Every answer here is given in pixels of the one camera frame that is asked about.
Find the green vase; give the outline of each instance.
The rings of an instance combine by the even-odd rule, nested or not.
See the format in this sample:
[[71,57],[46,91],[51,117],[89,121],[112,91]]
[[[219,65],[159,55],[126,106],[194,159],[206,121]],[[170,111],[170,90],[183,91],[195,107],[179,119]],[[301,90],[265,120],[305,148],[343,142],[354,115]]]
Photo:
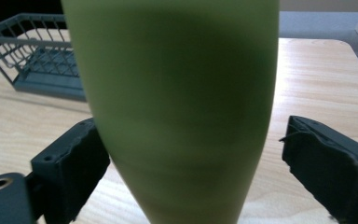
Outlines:
[[236,223],[265,142],[278,0],[62,0],[103,142],[151,223]]

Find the gray dish rack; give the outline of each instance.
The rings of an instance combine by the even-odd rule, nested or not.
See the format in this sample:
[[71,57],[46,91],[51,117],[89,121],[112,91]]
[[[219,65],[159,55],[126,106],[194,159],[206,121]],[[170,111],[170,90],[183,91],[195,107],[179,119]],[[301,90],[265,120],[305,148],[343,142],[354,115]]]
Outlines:
[[1,21],[0,72],[16,91],[86,101],[63,15]]

